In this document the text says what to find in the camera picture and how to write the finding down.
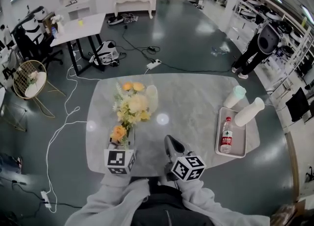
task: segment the plastic cup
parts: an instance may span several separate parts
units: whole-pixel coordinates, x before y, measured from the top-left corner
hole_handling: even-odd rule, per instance
[[[233,88],[232,92],[226,98],[223,106],[226,108],[232,108],[237,104],[241,99],[245,97],[246,90],[244,87],[236,86]]]

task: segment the black and white marker cube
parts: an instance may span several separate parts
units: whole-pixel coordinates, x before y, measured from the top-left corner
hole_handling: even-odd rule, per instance
[[[199,179],[206,168],[200,156],[178,157],[171,172],[182,181]]]
[[[126,175],[135,163],[134,150],[105,150],[105,167],[115,175]]]

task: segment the marble table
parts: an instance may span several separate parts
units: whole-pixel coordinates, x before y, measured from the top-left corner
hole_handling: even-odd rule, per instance
[[[231,77],[200,74],[154,74],[134,75],[104,79],[98,82],[88,112],[86,126],[86,154],[90,170],[106,173],[104,149],[109,134],[117,124],[117,115],[112,110],[116,82],[142,82],[158,89],[159,107],[151,120],[138,123],[135,129],[137,160],[132,176],[160,176],[167,162],[164,137],[190,144],[205,161],[207,168],[234,160],[215,153],[218,112],[223,101],[238,82]],[[241,100],[234,110],[240,111],[249,104]],[[166,114],[169,123],[160,125],[158,114]],[[260,136],[255,119],[247,125],[247,152],[260,145]]]

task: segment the white sneaker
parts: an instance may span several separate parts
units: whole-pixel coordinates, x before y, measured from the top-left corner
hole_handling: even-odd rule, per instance
[[[237,76],[241,79],[247,79],[249,77],[249,75],[243,75],[242,73],[239,73]]]

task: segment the gray floor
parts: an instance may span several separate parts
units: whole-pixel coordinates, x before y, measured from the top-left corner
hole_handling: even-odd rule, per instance
[[[130,48],[121,37],[123,31],[122,28],[108,29],[104,25],[101,37]],[[188,70],[225,71],[231,67],[234,56],[240,54],[210,19],[184,0],[157,0],[156,16],[152,20],[148,15],[140,16],[137,23],[129,25],[125,36],[136,46],[160,46],[161,51],[154,58]],[[217,57],[211,55],[212,48],[219,49],[222,44],[229,47],[230,53]],[[82,45],[84,53],[91,51],[86,40]],[[107,67],[104,73],[90,68],[81,76],[110,78],[143,74],[148,61],[137,51],[128,51],[127,54],[127,58],[120,61],[119,67]],[[54,63],[49,68],[48,77],[51,83],[69,96],[75,82],[66,80],[66,72],[71,65],[66,48],[63,56],[64,65]],[[180,71],[160,65],[149,73]],[[214,74],[235,77],[231,72]],[[256,97],[266,100],[266,91],[254,73],[249,75],[248,80],[237,80],[246,88],[250,102]],[[81,109],[69,118],[69,122],[86,121],[97,81],[79,79],[78,83],[67,108],[72,111],[80,106]],[[2,122],[0,126],[1,152],[23,156],[23,178],[28,183],[25,189],[38,194],[41,190],[49,189],[45,164],[47,145],[66,117],[63,96],[49,93],[41,94],[40,98],[56,115],[56,119],[43,116],[34,102],[20,100],[11,94],[6,96],[6,101],[19,103],[28,109],[28,131],[16,131]],[[279,205],[292,202],[291,164],[274,107],[267,106],[256,119],[261,138],[260,147],[243,159],[206,170],[202,179],[223,206],[247,214],[270,215]],[[59,134],[50,148],[49,170],[58,202],[82,206],[86,203],[87,196],[98,190],[103,175],[91,172],[87,167],[84,124],[65,127]],[[0,187],[1,209],[13,211],[20,216],[32,214],[38,208],[38,200],[34,196],[19,190],[12,191],[10,183],[3,183],[4,187]],[[42,207],[36,219],[24,219],[22,224],[61,226],[74,211],[73,208],[59,205],[57,213],[52,214]]]

